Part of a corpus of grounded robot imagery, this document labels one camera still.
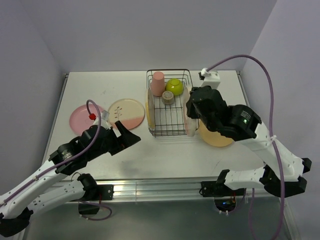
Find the lime green bowl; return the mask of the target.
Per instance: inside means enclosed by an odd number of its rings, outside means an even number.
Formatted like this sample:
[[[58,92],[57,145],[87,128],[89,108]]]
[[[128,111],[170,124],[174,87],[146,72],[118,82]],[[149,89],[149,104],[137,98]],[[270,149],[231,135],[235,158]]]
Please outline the lime green bowl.
[[[171,78],[166,83],[165,90],[173,93],[174,96],[179,96],[184,92],[184,85],[178,78]]]

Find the small speckled ceramic cup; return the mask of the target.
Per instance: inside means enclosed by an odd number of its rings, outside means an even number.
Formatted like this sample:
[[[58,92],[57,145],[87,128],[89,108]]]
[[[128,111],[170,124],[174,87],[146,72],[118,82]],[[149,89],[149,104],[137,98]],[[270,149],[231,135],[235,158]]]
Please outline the small speckled ceramic cup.
[[[175,102],[175,96],[171,91],[164,91],[161,100],[165,105],[172,105]]]

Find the cream and yellow plate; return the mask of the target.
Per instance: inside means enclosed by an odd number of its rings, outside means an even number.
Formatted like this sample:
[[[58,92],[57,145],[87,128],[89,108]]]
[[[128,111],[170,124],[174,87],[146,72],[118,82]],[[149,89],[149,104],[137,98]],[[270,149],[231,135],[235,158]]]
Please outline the cream and yellow plate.
[[[150,129],[155,129],[155,106],[152,91],[147,88],[145,92],[145,115]]]

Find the orange round plate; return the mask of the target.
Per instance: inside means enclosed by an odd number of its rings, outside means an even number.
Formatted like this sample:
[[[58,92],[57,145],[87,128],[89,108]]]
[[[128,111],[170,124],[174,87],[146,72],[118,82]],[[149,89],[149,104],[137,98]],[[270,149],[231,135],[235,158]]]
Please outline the orange round plate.
[[[215,132],[209,131],[202,121],[199,122],[198,133],[205,143],[213,147],[217,147],[217,148],[227,147],[234,142],[232,138],[222,136],[217,131]]]

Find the salmon pink cup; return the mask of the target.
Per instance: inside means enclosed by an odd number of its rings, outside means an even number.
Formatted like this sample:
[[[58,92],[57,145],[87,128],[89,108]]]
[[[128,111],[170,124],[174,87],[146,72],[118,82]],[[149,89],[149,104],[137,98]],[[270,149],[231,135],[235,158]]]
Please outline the salmon pink cup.
[[[156,97],[161,97],[165,91],[165,75],[161,71],[156,71],[152,75],[152,80],[150,83],[150,90],[152,94]]]

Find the solid pink plate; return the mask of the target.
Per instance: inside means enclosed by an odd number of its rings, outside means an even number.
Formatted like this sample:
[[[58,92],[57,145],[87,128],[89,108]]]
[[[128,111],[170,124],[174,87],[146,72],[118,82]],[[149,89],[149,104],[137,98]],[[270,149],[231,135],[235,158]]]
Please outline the solid pink plate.
[[[89,104],[89,110],[92,114],[95,114],[95,120],[89,117],[90,114],[86,105],[79,106],[70,115],[69,126],[76,136],[81,136],[82,133],[92,125],[98,124],[98,113],[92,103]]]

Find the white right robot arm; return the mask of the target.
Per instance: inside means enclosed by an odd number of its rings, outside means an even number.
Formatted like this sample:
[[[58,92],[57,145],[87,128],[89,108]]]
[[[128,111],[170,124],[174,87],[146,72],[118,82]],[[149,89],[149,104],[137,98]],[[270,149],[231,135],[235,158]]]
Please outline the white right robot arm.
[[[247,105],[227,105],[217,89],[210,86],[187,89],[184,115],[192,123],[201,120],[210,132],[218,132],[246,147],[262,161],[251,170],[224,169],[217,180],[202,182],[204,197],[243,194],[245,189],[264,189],[276,197],[291,197],[305,192],[312,161],[290,152],[272,136],[261,118]]]

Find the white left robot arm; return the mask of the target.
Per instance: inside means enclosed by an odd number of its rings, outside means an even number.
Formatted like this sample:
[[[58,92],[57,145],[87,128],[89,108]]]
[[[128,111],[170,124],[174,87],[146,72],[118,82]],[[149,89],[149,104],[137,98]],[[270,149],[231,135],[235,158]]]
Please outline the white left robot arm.
[[[106,124],[92,125],[81,136],[62,144],[43,165],[19,185],[0,197],[0,234],[8,238],[24,230],[37,215],[72,200],[91,200],[98,188],[90,174],[81,174],[75,183],[47,192],[55,183],[84,168],[101,155],[116,155],[141,141],[117,121],[120,135]]]

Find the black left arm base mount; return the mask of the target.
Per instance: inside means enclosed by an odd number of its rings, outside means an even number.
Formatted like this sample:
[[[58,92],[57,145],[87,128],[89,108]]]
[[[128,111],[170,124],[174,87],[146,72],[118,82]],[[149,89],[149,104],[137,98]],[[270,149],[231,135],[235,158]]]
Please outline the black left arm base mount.
[[[114,195],[113,184],[97,184],[96,180],[89,173],[82,173],[76,179],[84,186],[84,195],[80,199],[83,202],[96,201],[97,205],[89,203],[78,204],[78,212],[81,217],[92,219],[102,210],[103,201],[111,201]]]

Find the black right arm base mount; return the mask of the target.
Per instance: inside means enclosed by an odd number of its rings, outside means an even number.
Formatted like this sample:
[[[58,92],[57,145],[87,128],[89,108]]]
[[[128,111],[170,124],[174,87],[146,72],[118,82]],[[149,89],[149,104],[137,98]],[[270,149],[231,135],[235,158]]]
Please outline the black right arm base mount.
[[[220,215],[229,216],[245,202],[247,189],[232,190],[225,185],[229,169],[224,169],[217,180],[202,181],[199,194],[203,198],[214,198],[214,207]]]

